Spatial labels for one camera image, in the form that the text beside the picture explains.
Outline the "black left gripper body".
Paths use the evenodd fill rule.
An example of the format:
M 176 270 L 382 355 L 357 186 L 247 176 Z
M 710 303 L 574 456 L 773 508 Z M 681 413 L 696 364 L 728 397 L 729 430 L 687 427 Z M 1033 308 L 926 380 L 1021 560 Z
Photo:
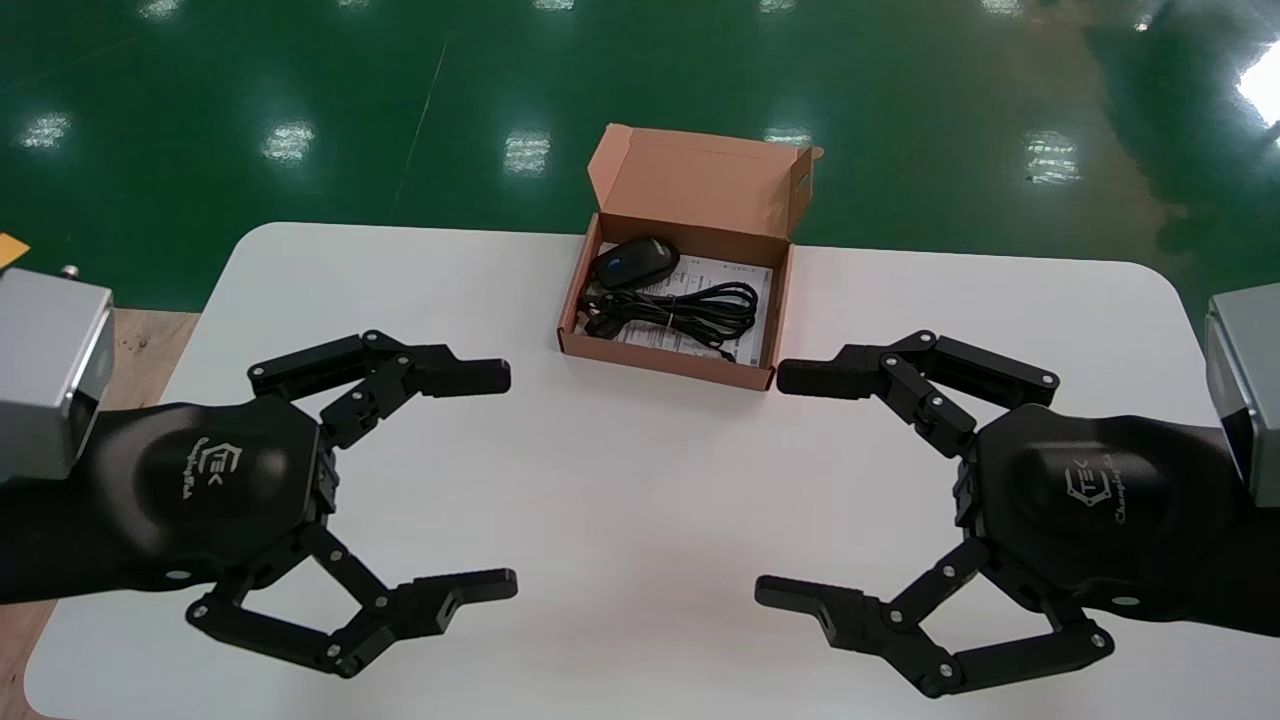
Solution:
M 3 482 L 1 598 L 244 577 L 335 505 L 321 428 L 283 398 L 102 413 L 65 479 Z

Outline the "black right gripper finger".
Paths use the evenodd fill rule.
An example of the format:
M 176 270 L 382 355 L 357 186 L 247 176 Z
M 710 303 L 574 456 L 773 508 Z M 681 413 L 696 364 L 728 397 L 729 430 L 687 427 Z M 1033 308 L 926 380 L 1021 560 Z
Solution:
M 878 398 L 943 457 L 966 452 L 977 421 L 942 387 L 1014 410 L 1050 406 L 1059 384 L 1046 369 L 931 331 L 892 345 L 846 345 L 829 361 L 786 359 L 776 374 L 785 395 Z
M 937 644 L 923 623 L 980 574 L 1004 575 L 1052 630 L 960 652 Z M 861 591 L 773 575 L 758 577 L 755 601 L 814 618 L 829 647 L 883 659 L 928 698 L 1074 673 L 1114 652 L 1114 639 L 1082 606 L 1039 588 L 982 539 L 965 539 L 890 601 Z

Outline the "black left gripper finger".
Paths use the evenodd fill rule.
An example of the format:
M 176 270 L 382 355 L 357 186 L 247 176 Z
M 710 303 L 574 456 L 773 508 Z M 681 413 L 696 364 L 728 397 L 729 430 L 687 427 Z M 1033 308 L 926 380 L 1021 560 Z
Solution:
M 462 360 L 445 345 L 404 345 L 367 331 L 255 364 L 248 379 L 257 397 L 291 402 L 351 386 L 320 411 L 328 446 L 349 448 L 419 395 L 503 395 L 511 369 L 502 359 Z
M 248 609 L 247 594 L 314 559 L 357 603 L 343 626 L 325 633 Z M 393 644 L 442 635 L 468 603 L 511 600 L 518 592 L 508 568 L 420 577 L 387 587 L 320 521 L 305 523 L 248 566 L 234 570 L 195 601 L 186 619 L 214 641 L 317 673 L 357 676 Z

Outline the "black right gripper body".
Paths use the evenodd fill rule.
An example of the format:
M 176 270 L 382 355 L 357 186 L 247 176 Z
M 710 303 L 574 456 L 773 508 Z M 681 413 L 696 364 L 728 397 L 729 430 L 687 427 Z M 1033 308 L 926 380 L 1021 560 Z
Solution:
M 1027 405 L 975 434 L 955 498 L 1024 609 L 1277 634 L 1277 510 L 1256 506 L 1219 428 Z

